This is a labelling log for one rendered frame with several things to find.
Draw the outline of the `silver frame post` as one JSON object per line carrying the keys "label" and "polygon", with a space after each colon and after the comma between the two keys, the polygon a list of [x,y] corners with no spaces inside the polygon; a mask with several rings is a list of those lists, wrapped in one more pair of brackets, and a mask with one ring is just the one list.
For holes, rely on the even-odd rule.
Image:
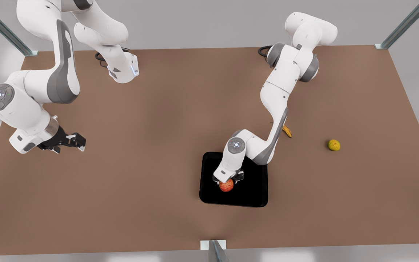
{"label": "silver frame post", "polygon": [[419,3],[387,36],[382,43],[375,44],[376,50],[388,50],[419,19]]}
{"label": "silver frame post", "polygon": [[38,55],[37,50],[31,50],[22,40],[8,28],[5,23],[0,20],[0,34],[7,39],[18,51],[20,51],[25,57],[33,57]]}
{"label": "silver frame post", "polygon": [[208,251],[208,262],[230,262],[226,240],[201,240],[200,249]]}

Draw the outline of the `black square tray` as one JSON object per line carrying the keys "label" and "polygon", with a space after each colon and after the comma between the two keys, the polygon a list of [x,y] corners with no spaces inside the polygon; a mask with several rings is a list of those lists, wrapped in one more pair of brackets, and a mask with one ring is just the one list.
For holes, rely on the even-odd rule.
{"label": "black square tray", "polygon": [[221,162],[223,153],[208,151],[202,158],[199,198],[202,202],[240,207],[264,207],[268,203],[268,166],[257,165],[247,156],[242,170],[243,180],[223,192],[213,180],[213,173]]}

